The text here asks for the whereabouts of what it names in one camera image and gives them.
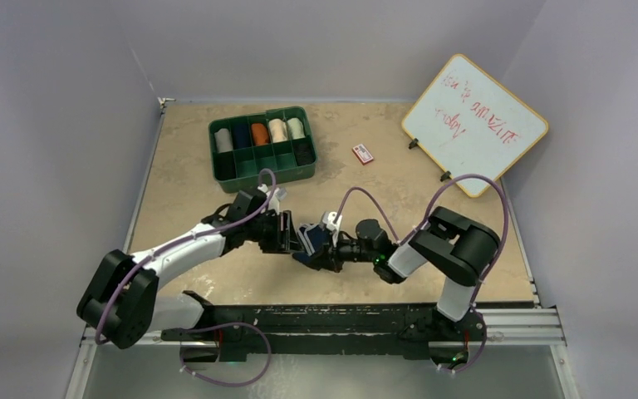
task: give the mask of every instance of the orange sock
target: orange sock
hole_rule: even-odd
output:
[[[253,123],[251,125],[251,132],[253,133],[253,143],[255,145],[270,144],[270,135],[267,133],[267,127],[262,123]]]

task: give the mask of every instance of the small red and white box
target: small red and white box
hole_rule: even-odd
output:
[[[353,147],[353,153],[356,154],[358,160],[363,164],[367,164],[373,161],[373,155],[368,151],[365,145],[359,144]]]

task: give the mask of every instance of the robotic arm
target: robotic arm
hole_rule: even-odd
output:
[[[82,296],[77,315],[96,327],[110,306],[102,332],[121,349],[130,347],[148,331],[192,328],[202,316],[203,301],[181,295],[172,302],[156,302],[158,290],[187,270],[253,241],[265,254],[292,254],[315,270],[338,273],[346,261],[371,262],[387,283],[401,283],[429,262],[447,277],[437,311],[458,322],[470,307],[481,272],[500,245],[498,236],[488,227],[442,207],[403,244],[391,242],[375,219],[362,220],[353,238],[341,231],[341,216],[337,218],[334,212],[325,213],[320,224],[303,224],[295,229],[292,213],[279,210],[284,190],[276,190],[268,201],[270,194],[265,185],[242,190],[232,204],[223,205],[176,239],[133,254],[109,252]],[[247,219],[266,201],[266,209],[245,223],[202,235]],[[140,264],[144,266],[109,304],[117,286]]]

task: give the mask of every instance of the wooden tabletop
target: wooden tabletop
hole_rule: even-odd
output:
[[[148,249],[185,233],[234,195],[213,179],[209,154],[210,121],[289,105],[172,105],[167,109],[131,251]],[[424,216],[431,196],[442,185],[442,171],[419,148],[408,150],[410,138],[400,122],[410,104],[299,104],[317,147],[314,177],[282,185],[282,209],[292,211],[295,225],[316,223],[324,211],[336,210],[354,185],[369,190],[403,237]],[[351,152],[363,143],[375,157],[362,165]],[[470,199],[454,187],[439,204],[501,234],[502,205],[494,190]],[[354,192],[344,209],[342,229],[353,235],[362,219],[378,219],[373,204]],[[398,303],[439,299],[444,275],[428,264],[399,285],[378,278],[371,264],[344,264],[341,273],[315,271],[287,255],[261,254],[245,244],[220,259],[201,264],[162,288],[177,295],[192,289],[217,304],[270,303]],[[478,296],[480,301],[531,301],[532,290],[518,237],[510,227],[503,255]]]

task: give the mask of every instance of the whiteboard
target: whiteboard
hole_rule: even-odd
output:
[[[499,179],[548,131],[537,112],[463,54],[451,57],[402,121],[407,135],[451,176]],[[457,183],[470,197],[482,180]]]

